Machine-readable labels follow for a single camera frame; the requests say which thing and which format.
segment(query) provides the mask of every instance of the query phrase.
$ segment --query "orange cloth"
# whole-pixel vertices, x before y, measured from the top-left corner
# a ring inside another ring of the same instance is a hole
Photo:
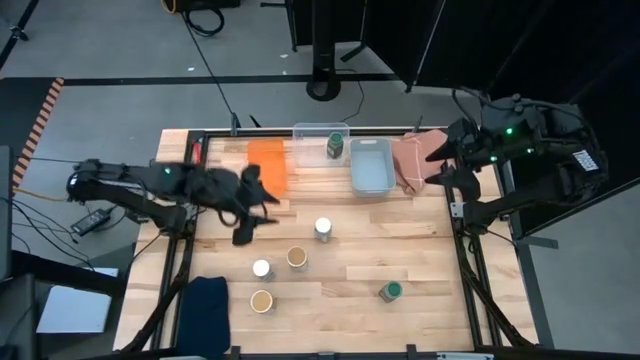
[[[425,185],[424,179],[439,174],[442,161],[426,162],[427,155],[447,141],[440,130],[407,133],[400,141],[391,143],[396,182],[407,195],[417,195]]]
[[[249,141],[247,145],[249,164],[260,165],[260,180],[265,190],[280,198],[287,190],[287,165],[282,140]]]

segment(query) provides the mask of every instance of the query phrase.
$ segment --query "paper cup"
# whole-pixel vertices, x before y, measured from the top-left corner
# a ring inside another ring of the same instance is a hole
[[[260,280],[269,282],[276,274],[271,270],[271,264],[267,260],[257,260],[253,263],[253,274]]]
[[[276,308],[276,300],[270,292],[258,290],[251,296],[251,309],[258,314],[268,314]]]
[[[319,218],[316,220],[315,237],[323,243],[329,242],[331,236],[331,221],[327,218]]]
[[[287,262],[293,271],[305,271],[309,266],[307,252],[300,246],[294,246],[287,252]]]

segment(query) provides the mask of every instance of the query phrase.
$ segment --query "orange towel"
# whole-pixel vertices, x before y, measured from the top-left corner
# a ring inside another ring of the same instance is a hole
[[[249,164],[260,165],[260,180],[265,190],[279,199],[287,190],[284,142],[280,139],[249,141],[247,153]]]

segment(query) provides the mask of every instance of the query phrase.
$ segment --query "clear plastic container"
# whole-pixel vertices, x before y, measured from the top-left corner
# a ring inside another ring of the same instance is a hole
[[[329,136],[342,136],[342,154],[333,159],[327,153]],[[293,153],[299,167],[346,166],[349,159],[349,126],[344,123],[299,123],[293,127]]]

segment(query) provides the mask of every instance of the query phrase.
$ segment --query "striped hazard tape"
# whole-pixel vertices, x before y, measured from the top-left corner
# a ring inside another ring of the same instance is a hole
[[[29,167],[29,163],[31,162],[31,158],[33,157],[33,153],[36,151],[36,146],[40,141],[40,137],[44,132],[44,128],[47,126],[47,122],[49,121],[49,116],[51,116],[51,112],[53,111],[53,106],[56,104],[56,100],[58,100],[58,96],[60,96],[60,91],[62,90],[62,85],[64,84],[64,79],[57,78],[51,83],[51,87],[49,88],[49,93],[42,103],[42,107],[40,108],[40,113],[36,118],[35,123],[33,124],[33,128],[31,128],[31,132],[29,133],[29,138],[27,138],[27,142],[22,149],[22,154],[18,158],[18,162],[16,166],[13,168],[13,187],[18,187],[22,183],[22,179],[24,175],[27,173],[27,167]]]

